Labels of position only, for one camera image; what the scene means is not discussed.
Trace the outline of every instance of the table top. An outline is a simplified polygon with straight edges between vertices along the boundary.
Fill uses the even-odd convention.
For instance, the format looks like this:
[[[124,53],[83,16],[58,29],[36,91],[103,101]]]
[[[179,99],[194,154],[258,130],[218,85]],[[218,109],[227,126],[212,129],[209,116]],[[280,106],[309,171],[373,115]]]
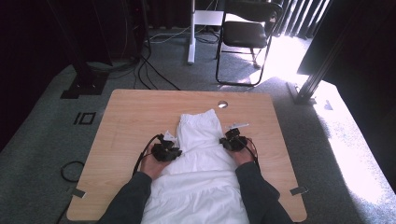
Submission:
[[[225,101],[228,106],[219,107]],[[259,155],[262,176],[280,192],[280,203],[295,222],[306,219],[289,153],[270,95],[222,91],[114,90],[77,189],[67,211],[70,220],[98,220],[132,176],[134,165],[147,142],[156,134],[176,135],[181,114],[200,114],[214,109],[223,131],[234,123],[248,123],[241,135],[252,138]]]

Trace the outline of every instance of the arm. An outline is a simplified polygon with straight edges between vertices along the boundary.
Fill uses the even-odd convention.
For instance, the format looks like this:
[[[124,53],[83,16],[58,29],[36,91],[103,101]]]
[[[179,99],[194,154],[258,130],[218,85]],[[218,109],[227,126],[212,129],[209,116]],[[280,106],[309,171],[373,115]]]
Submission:
[[[111,201],[107,210],[97,223],[140,223],[146,202],[151,193],[151,182],[160,176],[170,161],[157,161],[151,154],[152,146],[142,160],[140,172],[132,176]]]
[[[257,156],[251,139],[248,139],[247,147]],[[279,192],[264,180],[248,150],[228,152],[238,166],[235,173],[250,223],[293,223],[278,201]]]
[[[98,223],[140,223],[151,193],[151,177],[137,172],[111,201]]]

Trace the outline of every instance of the black chair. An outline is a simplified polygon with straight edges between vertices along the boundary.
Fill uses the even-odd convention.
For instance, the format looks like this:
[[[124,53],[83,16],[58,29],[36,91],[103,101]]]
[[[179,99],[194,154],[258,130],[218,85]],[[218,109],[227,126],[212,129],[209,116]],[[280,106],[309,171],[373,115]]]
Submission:
[[[219,45],[216,53],[216,80],[223,85],[232,86],[256,86],[262,80],[265,61],[271,46],[273,31],[282,17],[282,7],[277,3],[268,3],[261,1],[236,1],[230,0],[224,8],[222,18]],[[226,21],[228,15],[238,16],[245,21]],[[220,54],[227,53],[243,53],[240,51],[221,50],[222,44],[228,47],[249,48],[253,58],[253,65],[261,68],[260,79],[256,83],[240,83],[222,81],[219,79],[219,62]],[[264,62],[258,65],[256,62],[257,55],[266,48]]]

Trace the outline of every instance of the black controller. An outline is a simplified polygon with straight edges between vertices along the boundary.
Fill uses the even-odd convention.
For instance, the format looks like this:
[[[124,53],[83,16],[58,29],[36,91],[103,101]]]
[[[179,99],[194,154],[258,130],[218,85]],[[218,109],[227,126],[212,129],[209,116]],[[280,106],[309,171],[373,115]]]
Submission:
[[[172,141],[163,140],[163,134],[159,134],[157,138],[161,143],[154,144],[151,149],[151,153],[157,161],[173,161],[181,155],[182,151],[178,147],[173,147]]]
[[[225,134],[225,138],[220,138],[219,142],[230,151],[240,151],[246,147],[248,140],[245,136],[240,136],[237,128],[231,129]]]

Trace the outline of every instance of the wire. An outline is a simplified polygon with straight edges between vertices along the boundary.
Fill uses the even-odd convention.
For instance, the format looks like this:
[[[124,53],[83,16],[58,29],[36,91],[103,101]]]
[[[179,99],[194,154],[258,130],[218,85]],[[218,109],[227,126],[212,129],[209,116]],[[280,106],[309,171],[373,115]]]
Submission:
[[[122,59],[122,57],[123,57],[123,55],[125,53],[126,47],[128,45],[128,20],[127,20],[126,13],[125,13],[124,1],[121,1],[121,5],[122,5],[122,12],[123,12],[124,21],[125,21],[125,44],[124,44],[124,48],[122,50],[122,54],[121,54],[121,57],[120,57]]]
[[[253,157],[253,160],[256,163],[256,165],[257,165],[257,167],[259,168],[259,171],[260,171],[261,169],[260,169],[260,165],[259,165],[259,153],[257,152],[257,148],[254,145],[253,141],[251,141],[250,139],[246,138],[254,146],[254,150],[256,151],[257,155],[254,155],[254,153],[251,151],[251,149],[248,147],[248,145],[245,144],[244,142],[242,142],[239,138],[235,138],[235,139],[247,149],[247,151]]]
[[[159,134],[156,134],[154,137],[152,137],[149,141],[148,141],[148,144],[146,145],[146,147],[145,147],[145,149],[143,149],[143,151],[140,153],[140,156],[139,156],[139,158],[137,159],[137,162],[136,162],[136,164],[134,165],[134,172],[132,173],[132,176],[134,176],[134,174],[136,174],[136,172],[137,172],[137,168],[139,167],[139,165],[140,165],[140,162],[143,160],[143,158],[145,157],[145,153],[146,153],[146,151],[148,150],[148,148],[149,148],[149,145],[152,143],[152,141],[154,141],[156,138],[158,138],[158,137],[160,137],[160,135]]]
[[[122,78],[122,77],[126,77],[126,76],[128,76],[131,72],[134,72],[134,69],[131,70],[131,71],[128,71],[128,72],[126,72],[125,74],[120,75],[120,76],[118,76],[118,77],[108,77],[107,80],[114,80],[114,79],[119,79],[119,78]]]
[[[205,44],[216,44],[216,43],[218,43],[219,34],[216,34],[214,32],[201,33],[201,31],[204,30],[204,29],[205,29],[205,27],[203,29],[201,29],[200,31],[197,31],[195,33],[195,39],[197,41],[199,41],[201,43],[205,43]],[[185,34],[182,34],[182,33],[178,33],[178,34],[158,34],[158,35],[152,36],[150,39],[161,38],[161,36],[169,36],[169,35],[170,35],[170,37],[166,38],[164,41],[157,41],[157,42],[151,42],[151,43],[153,43],[153,44],[162,44],[162,43],[165,43],[165,42],[167,42],[168,40],[170,40],[172,38],[176,38],[177,36],[189,37],[190,33],[185,33]],[[216,39],[215,40],[209,40],[209,39],[201,38],[201,37],[199,37],[199,35],[213,35]]]
[[[82,161],[70,161],[67,164],[63,165],[61,167],[61,177],[62,177],[62,179],[64,179],[67,182],[70,182],[70,183],[77,183],[78,182],[78,179],[70,179],[70,178],[66,177],[66,175],[64,174],[64,170],[69,165],[75,164],[75,163],[78,163],[78,164],[82,165],[82,167],[84,167],[84,165],[85,165],[84,162],[82,162]],[[58,217],[58,220],[56,221],[56,223],[60,223],[61,222],[62,217],[64,216],[64,214],[66,213],[67,209],[70,206],[70,203],[68,203],[67,206],[64,208],[64,210],[62,211],[61,215]]]
[[[139,59],[138,58],[133,58],[130,59],[128,63],[119,65],[119,66],[112,66],[109,68],[100,68],[100,67],[95,67],[92,65],[89,65],[89,67],[91,68],[92,71],[98,71],[98,72],[108,72],[108,73],[113,73],[113,72],[123,72],[123,71],[127,71],[131,68],[135,68],[135,66],[138,64]]]
[[[141,56],[142,59],[145,61],[145,63],[148,63],[148,65],[158,74],[158,76],[160,76],[163,80],[167,81],[169,84],[171,84],[173,87],[175,87],[175,89],[177,89],[178,91],[180,91],[180,88],[178,86],[176,86],[174,83],[172,83],[171,81],[169,81],[166,77],[164,77],[160,72],[157,71],[157,69],[155,69],[155,67],[145,58],[143,57],[143,55]]]
[[[146,154],[143,158],[145,158],[145,157],[147,157],[147,156],[149,156],[149,155],[152,155],[152,153]]]
[[[148,65],[145,63],[145,67],[146,67],[146,77],[148,78],[149,83],[151,83],[151,85],[158,90],[158,88],[154,85],[154,83],[152,83],[151,78],[149,78],[149,70],[148,70]]]
[[[63,178],[65,181],[67,181],[67,182],[71,182],[71,183],[77,183],[77,182],[78,182],[78,179],[70,179],[70,178],[66,177],[66,175],[64,174],[64,170],[65,170],[69,165],[75,164],[75,163],[78,163],[78,164],[82,165],[82,167],[84,167],[84,162],[82,162],[82,161],[70,161],[70,162],[68,162],[67,164],[63,165],[62,168],[61,168],[61,176],[62,176],[62,178]]]
[[[142,70],[142,67],[143,67],[144,64],[145,64],[145,63],[141,63],[141,64],[140,64],[139,70],[137,71],[137,76],[139,77],[140,82],[141,82],[148,90],[151,90],[151,88],[143,81],[142,76],[141,76],[141,73],[140,73],[140,71]]]
[[[209,8],[210,8],[210,6],[212,6],[212,4],[213,4],[214,2],[215,2],[215,0],[212,0],[212,1],[209,3],[209,5],[206,7],[205,11],[208,11]],[[218,3],[219,3],[219,0],[216,0],[216,4],[215,4],[214,10],[217,9]],[[191,27],[189,26],[189,27],[185,28],[184,30],[182,30],[181,32],[179,32],[179,33],[177,33],[177,34],[157,34],[157,35],[153,36],[152,38],[150,38],[150,40],[151,40],[151,39],[154,39],[154,38],[156,38],[157,36],[160,36],[160,35],[170,35],[170,37],[168,37],[168,38],[165,39],[164,41],[160,41],[160,42],[151,42],[151,43],[153,43],[153,44],[162,44],[162,43],[165,43],[165,42],[167,42],[168,40],[170,40],[170,39],[172,39],[172,38],[175,38],[176,36],[183,35],[183,33],[184,33],[186,30],[188,30],[189,28],[191,28]],[[195,33],[196,33],[196,34],[199,34],[199,33],[200,33],[201,31],[203,31],[205,28],[206,28],[206,25],[205,25],[201,30],[199,30],[199,31],[197,31],[197,32],[195,32]]]

